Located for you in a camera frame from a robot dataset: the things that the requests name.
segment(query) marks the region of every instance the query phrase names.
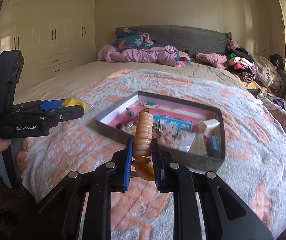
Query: metal rivet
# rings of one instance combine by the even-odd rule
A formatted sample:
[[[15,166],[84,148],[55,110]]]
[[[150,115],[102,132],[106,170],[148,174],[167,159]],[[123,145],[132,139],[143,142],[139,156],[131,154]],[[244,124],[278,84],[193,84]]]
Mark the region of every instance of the metal rivet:
[[[70,179],[75,179],[78,176],[77,171],[70,171],[69,172],[69,178]]]
[[[108,162],[107,164],[105,164],[105,167],[107,167],[108,169],[113,169],[115,166],[116,165],[113,162]]]
[[[209,171],[208,173],[206,173],[206,176],[210,179],[215,179],[216,178],[216,174],[215,172]]]
[[[172,168],[172,169],[178,169],[179,168],[179,164],[178,163],[170,163],[170,167]]]

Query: open box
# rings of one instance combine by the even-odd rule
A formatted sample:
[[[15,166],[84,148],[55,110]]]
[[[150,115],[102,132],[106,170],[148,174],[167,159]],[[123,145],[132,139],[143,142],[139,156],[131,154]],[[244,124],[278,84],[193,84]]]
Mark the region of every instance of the open box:
[[[96,118],[95,121],[99,133],[117,142],[126,144],[127,139],[129,137],[134,137],[134,135],[117,129],[116,124],[120,122],[126,123],[130,121],[131,117],[129,114],[127,115],[126,113],[129,113],[131,111],[131,114],[134,115],[134,117],[132,117],[133,119],[135,118],[135,115],[138,114],[140,109],[143,109],[145,107],[149,107],[150,113],[153,115],[162,115],[167,109],[175,109],[175,111],[177,111],[176,109],[179,109],[180,113],[185,113],[188,115],[184,115],[184,117],[186,118],[179,119],[189,119],[191,123],[194,122],[193,130],[195,132],[198,129],[198,121],[209,119],[218,120],[220,122],[219,126],[212,131],[219,142],[219,151],[216,153],[215,157],[208,157],[207,155],[199,156],[197,154],[194,154],[193,150],[197,149],[196,139],[194,139],[188,152],[170,148],[161,145],[160,143],[159,148],[161,150],[170,152],[174,161],[187,167],[200,169],[203,171],[217,171],[219,169],[225,159],[225,132],[222,113],[218,108],[212,106],[207,106],[196,102],[190,102],[179,98],[171,98],[168,96],[137,91],[132,93],[130,96],[120,101],[116,105],[112,106],[111,108],[105,110]],[[178,114],[167,112],[166,116],[171,118],[177,118]]]

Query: green cloth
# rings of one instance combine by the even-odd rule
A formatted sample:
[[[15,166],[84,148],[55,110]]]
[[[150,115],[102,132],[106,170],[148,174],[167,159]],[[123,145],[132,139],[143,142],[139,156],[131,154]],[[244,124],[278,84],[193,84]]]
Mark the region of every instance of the green cloth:
[[[235,58],[235,57],[237,57],[237,56],[234,53],[228,55],[228,59],[232,59],[232,58]]]

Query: cream wall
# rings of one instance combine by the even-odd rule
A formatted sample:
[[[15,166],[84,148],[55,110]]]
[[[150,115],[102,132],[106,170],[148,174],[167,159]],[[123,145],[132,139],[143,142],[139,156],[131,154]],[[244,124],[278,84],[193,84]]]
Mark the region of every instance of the cream wall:
[[[113,43],[116,27],[164,24],[230,31],[240,46],[257,53],[283,38],[281,19],[278,0],[96,0],[96,49]],[[284,41],[271,53],[285,57]]]

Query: orange coiled toy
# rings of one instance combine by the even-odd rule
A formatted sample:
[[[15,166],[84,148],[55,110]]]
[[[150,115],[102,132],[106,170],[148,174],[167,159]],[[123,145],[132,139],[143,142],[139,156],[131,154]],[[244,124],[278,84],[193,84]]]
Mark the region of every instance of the orange coiled toy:
[[[136,124],[134,149],[132,165],[135,171],[131,171],[131,177],[141,177],[148,181],[154,181],[153,166],[150,164],[151,159],[151,140],[152,140],[153,116],[149,109],[145,108],[139,112]]]

